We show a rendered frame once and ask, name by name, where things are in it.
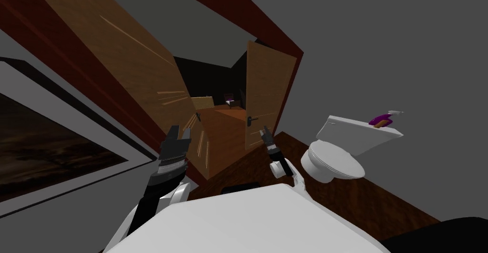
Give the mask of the narrow brown wooden door leaf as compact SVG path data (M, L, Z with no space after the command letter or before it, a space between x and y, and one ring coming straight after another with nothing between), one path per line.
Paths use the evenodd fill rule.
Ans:
M296 57L249 41L246 59L246 116L258 117L245 126L245 149L261 145L259 130L275 131L278 114L295 67Z

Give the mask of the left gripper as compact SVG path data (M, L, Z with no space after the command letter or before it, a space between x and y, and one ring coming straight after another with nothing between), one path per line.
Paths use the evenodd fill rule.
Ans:
M167 138L161 143L158 160L159 166L166 166L184 160L191 142L191 130L185 129L179 138L180 125L172 125Z

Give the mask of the dark framed wall picture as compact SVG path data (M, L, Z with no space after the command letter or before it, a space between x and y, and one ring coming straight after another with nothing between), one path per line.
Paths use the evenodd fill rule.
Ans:
M26 61L0 57L0 217L65 193L63 182L154 159Z

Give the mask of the white toilet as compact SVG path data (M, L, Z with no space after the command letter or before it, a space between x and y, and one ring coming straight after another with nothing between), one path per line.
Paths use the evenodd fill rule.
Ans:
M394 128L375 128L366 122L330 115L316 140L301 158L304 170L315 180L351 180L365 176L356 156L403 134Z

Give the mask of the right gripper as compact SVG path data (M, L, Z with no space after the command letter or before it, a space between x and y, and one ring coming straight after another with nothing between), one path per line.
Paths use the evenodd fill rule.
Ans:
M264 130L259 130L260 136L262 139L264 139L264 143L267 147L267 149L275 149L276 144L274 142L274 139L272 137L272 133L267 127L264 127Z

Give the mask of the large brown wooden door leaf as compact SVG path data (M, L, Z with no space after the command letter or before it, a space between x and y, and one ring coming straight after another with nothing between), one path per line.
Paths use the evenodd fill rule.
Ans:
M209 178L209 142L175 60L115 0L46 0L158 127L191 129L188 159Z

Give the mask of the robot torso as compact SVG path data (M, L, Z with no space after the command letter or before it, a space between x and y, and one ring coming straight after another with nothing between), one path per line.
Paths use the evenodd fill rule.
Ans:
M390 253L284 184L171 204L108 253Z

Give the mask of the purple spray bottle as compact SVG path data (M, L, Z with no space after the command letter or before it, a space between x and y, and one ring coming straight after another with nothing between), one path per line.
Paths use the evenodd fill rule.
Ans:
M387 127L388 125L390 125L393 122L393 120L391 119L391 116L400 115L402 113L404 113L404 112L403 111L390 110L386 114L382 114L380 116L375 117L368 124L374 128Z

